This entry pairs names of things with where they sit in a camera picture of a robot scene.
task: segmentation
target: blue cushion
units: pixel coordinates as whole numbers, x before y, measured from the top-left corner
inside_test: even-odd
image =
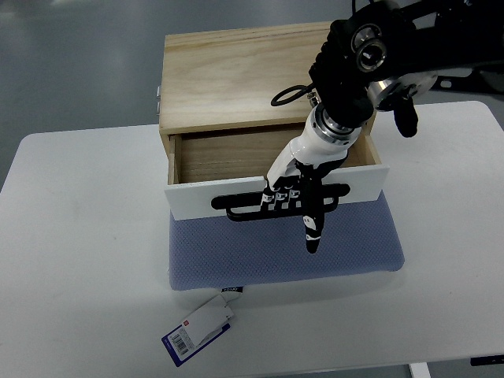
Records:
[[[396,271],[404,264],[383,192],[376,201],[342,204],[326,213],[315,254],[306,250],[301,217],[237,223],[172,216],[169,248],[173,290]]]

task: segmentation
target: wooden box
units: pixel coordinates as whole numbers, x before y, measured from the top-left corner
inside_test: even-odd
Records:
[[[271,98],[311,82],[308,70],[329,23],[168,35],[159,131],[169,160],[166,191],[177,220],[225,215],[218,195],[261,191],[278,153],[302,132],[305,98],[271,107]],[[324,183],[348,183],[341,203],[378,198],[388,167],[380,164],[371,124],[347,162]]]

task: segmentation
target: white table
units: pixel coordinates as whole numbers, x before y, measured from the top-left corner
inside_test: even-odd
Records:
[[[504,353],[504,133],[478,102],[380,114],[398,272],[247,287],[176,368],[161,337],[211,298],[169,289],[157,126],[30,135],[0,194],[0,375],[267,376]]]

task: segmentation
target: robotic hand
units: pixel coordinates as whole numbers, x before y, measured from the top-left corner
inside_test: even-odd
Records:
[[[261,207],[266,209],[274,203],[278,209],[285,202],[295,206],[299,198],[306,229],[306,249],[313,254],[324,227],[322,179],[347,159],[348,149],[357,140],[361,127],[345,128],[337,124],[313,94],[310,100],[313,108],[303,133],[285,146],[268,171],[269,185]]]
[[[391,0],[370,2],[349,20],[332,23],[309,69],[313,83],[288,88],[272,100],[272,106],[281,106],[309,94],[313,107],[303,133],[269,170],[261,203],[267,211],[300,200],[310,253],[324,227],[321,180],[345,161],[375,109],[393,111],[398,130],[412,137],[418,122],[413,96],[436,84],[435,70],[504,72],[504,3],[420,0],[400,8]],[[414,21],[431,13],[435,24],[417,29]],[[292,91],[298,92],[280,100]]]

